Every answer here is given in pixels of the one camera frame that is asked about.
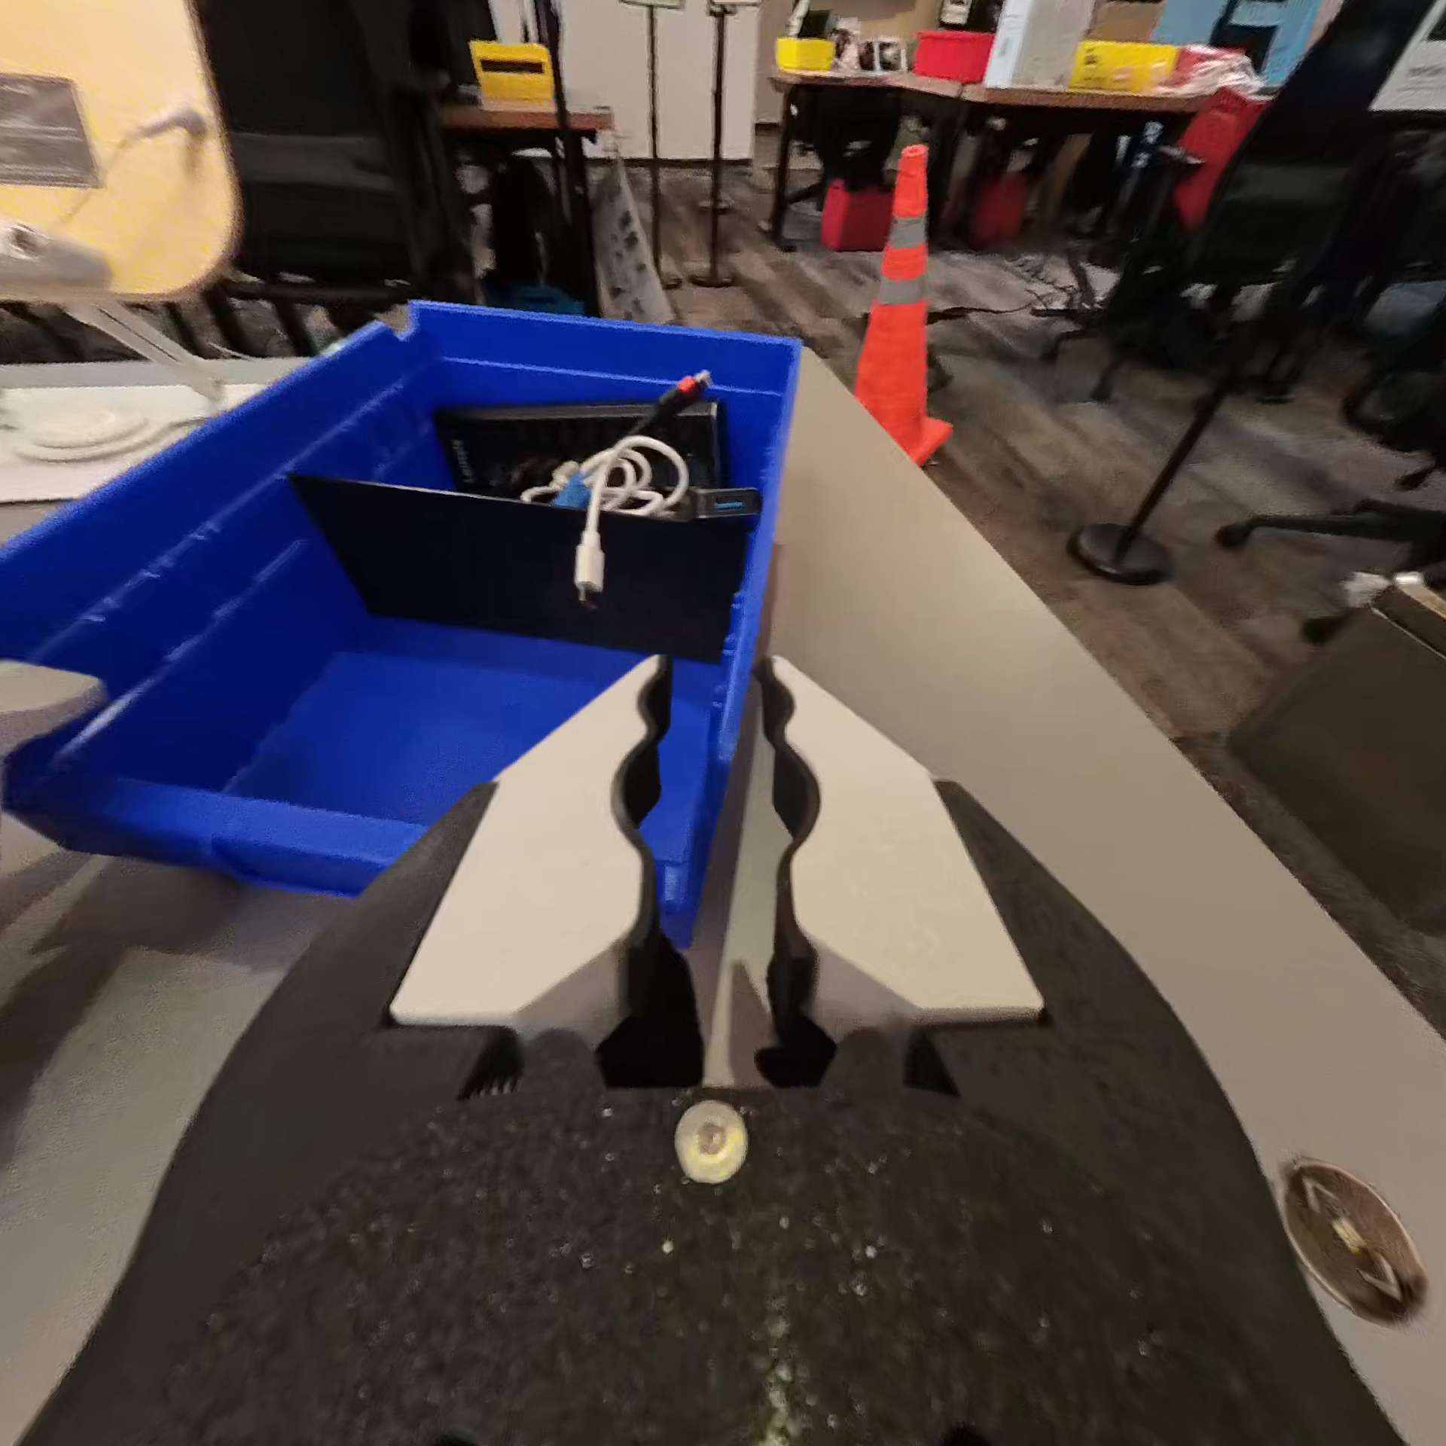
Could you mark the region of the white usb cable blue tape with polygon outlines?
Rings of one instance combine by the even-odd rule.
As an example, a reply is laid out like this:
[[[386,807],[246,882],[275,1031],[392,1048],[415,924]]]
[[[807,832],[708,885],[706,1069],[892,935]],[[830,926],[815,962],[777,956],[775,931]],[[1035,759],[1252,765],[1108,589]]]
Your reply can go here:
[[[606,516],[677,521],[690,485],[690,466],[675,445],[637,433],[589,458],[560,462],[522,500],[583,514],[574,585],[581,604],[597,606],[606,590]]]

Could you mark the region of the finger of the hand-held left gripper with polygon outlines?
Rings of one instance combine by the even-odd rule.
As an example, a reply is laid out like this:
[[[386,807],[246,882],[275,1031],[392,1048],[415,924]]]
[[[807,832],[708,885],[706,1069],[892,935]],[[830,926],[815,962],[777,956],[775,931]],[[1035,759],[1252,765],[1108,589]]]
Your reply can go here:
[[[3,663],[3,755],[106,707],[101,679],[37,663]]]

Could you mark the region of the grey perforated panel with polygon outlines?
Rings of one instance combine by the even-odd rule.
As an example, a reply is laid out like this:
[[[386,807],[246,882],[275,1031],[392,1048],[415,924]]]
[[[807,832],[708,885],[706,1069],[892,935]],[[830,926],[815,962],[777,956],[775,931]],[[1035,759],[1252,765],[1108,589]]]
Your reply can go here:
[[[679,320],[635,200],[625,160],[608,154],[593,171],[593,253],[600,313],[608,320],[671,326]]]

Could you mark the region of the white cardboard box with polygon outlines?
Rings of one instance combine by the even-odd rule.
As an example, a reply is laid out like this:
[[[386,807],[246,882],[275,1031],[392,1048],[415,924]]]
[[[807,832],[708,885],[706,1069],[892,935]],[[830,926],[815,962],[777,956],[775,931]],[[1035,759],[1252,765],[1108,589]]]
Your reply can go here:
[[[1066,91],[1095,10],[1096,2],[1003,2],[985,87]]]

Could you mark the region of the black rectangular usb hub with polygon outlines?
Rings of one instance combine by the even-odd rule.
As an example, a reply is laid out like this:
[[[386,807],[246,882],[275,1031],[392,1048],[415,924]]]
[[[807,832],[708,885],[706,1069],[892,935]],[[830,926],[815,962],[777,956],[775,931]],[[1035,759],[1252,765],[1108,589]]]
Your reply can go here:
[[[648,410],[629,403],[441,407],[432,420],[459,491],[520,499],[551,481],[558,466],[583,462],[631,435]],[[694,485],[731,483],[723,403],[698,401],[652,437],[685,458]]]

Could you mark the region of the black framed marker sign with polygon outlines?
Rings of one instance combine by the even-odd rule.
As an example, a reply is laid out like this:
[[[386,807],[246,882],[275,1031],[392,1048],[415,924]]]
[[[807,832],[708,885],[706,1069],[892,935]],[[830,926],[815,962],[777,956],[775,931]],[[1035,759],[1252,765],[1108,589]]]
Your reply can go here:
[[[1384,117],[1445,115],[1445,2],[1434,2],[1370,108]]]

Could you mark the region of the wooden book stand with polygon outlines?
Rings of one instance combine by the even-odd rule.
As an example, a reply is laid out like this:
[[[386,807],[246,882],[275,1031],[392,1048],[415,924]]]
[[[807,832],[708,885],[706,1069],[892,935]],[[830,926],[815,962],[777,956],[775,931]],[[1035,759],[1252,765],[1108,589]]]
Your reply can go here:
[[[5,303],[160,370],[152,387],[5,382],[5,504],[81,499],[244,399],[143,313],[221,280],[240,232],[196,4],[5,2]]]

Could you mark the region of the blue plastic bin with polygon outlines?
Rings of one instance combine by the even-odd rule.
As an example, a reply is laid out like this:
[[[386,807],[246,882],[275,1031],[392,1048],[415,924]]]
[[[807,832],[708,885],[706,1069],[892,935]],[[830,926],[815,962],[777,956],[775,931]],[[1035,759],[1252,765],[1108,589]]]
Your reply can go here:
[[[654,408],[710,370],[731,483],[763,493],[773,550],[801,363],[801,343],[777,336],[443,303],[417,305],[401,334],[372,324],[5,543],[5,659],[101,679],[110,694],[20,751],[10,813],[83,855],[361,895],[472,788],[652,656],[376,617],[290,476],[468,495],[436,408]],[[723,663],[664,656],[671,726],[643,838],[683,949],[765,602],[767,587]]]

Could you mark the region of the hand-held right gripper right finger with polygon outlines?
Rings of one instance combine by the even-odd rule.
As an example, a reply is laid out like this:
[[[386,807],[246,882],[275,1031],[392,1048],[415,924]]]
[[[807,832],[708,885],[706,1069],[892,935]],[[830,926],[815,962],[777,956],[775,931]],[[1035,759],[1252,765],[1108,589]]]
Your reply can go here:
[[[779,1035],[1037,1023],[1045,1000],[914,755],[796,663],[759,665],[777,868]]]

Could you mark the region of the black sign pole stand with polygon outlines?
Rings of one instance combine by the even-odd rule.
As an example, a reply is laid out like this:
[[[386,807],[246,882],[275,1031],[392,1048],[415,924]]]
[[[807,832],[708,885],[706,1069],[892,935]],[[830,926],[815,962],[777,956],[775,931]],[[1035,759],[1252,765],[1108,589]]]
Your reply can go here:
[[[1219,376],[1196,403],[1185,433],[1129,520],[1123,523],[1089,523],[1072,535],[1066,550],[1077,566],[1106,583],[1131,589],[1160,587],[1175,577],[1171,552],[1148,535],[1148,525],[1240,384],[1253,349],[1255,343],[1248,338],[1232,343]]]
[[[666,294],[681,290],[681,278],[664,255],[664,158],[660,135],[660,10],[666,4],[643,2],[646,12],[646,135],[648,135],[648,198],[650,250]]]
[[[727,98],[729,98],[729,47],[733,20],[754,2],[710,2],[708,14],[713,22],[713,150],[710,163],[710,192],[700,207],[708,230],[706,259],[694,269],[694,286],[708,292],[733,288],[734,278],[725,263],[721,246],[721,223],[727,211],[725,204],[725,135],[727,135]]]

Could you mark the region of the black mesh office chair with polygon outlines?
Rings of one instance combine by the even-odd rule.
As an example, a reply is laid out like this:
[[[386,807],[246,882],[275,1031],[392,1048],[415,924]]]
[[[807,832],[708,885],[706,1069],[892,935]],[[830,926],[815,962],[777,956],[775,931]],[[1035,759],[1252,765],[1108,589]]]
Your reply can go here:
[[[413,299],[476,303],[472,221],[441,127],[441,4],[202,2],[240,181],[236,301],[346,330]]]

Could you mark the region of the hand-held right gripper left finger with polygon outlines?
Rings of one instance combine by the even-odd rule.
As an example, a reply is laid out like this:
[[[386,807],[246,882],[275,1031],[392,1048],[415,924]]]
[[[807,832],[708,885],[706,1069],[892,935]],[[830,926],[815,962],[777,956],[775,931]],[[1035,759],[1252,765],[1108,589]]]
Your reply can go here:
[[[660,931],[643,820],[660,801],[673,663],[641,661],[497,778],[397,995],[405,1027],[604,1041]]]

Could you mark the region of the brown wooden table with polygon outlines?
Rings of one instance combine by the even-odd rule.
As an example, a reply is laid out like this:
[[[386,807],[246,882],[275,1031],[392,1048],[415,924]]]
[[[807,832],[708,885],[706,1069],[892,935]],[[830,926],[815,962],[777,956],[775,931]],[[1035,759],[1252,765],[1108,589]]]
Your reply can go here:
[[[493,106],[461,100],[443,102],[438,106],[438,117],[443,133],[453,137],[545,135],[551,138],[564,133],[564,119],[553,106],[526,102],[499,102]],[[585,138],[616,131],[614,115],[606,108],[572,110],[568,121],[570,133]]]

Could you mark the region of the black divider panel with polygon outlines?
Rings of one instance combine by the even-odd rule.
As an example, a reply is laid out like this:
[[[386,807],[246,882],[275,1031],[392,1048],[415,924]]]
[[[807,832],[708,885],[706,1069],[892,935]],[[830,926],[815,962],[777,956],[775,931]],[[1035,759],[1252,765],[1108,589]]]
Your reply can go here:
[[[606,512],[600,596],[575,579],[587,512],[505,499],[290,476],[376,617],[625,654],[723,663],[767,587],[761,520]]]

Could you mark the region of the black usb cable red collar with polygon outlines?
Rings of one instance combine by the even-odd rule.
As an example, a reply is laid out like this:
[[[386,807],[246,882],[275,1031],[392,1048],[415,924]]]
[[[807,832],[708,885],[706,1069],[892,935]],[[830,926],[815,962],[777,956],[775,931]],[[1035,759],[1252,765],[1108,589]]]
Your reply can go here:
[[[643,422],[631,424],[625,433],[625,441],[639,437],[652,437],[664,441],[666,431],[683,416],[690,407],[698,405],[713,386],[713,372],[702,370],[687,376],[675,387],[671,387],[656,405],[646,412]]]

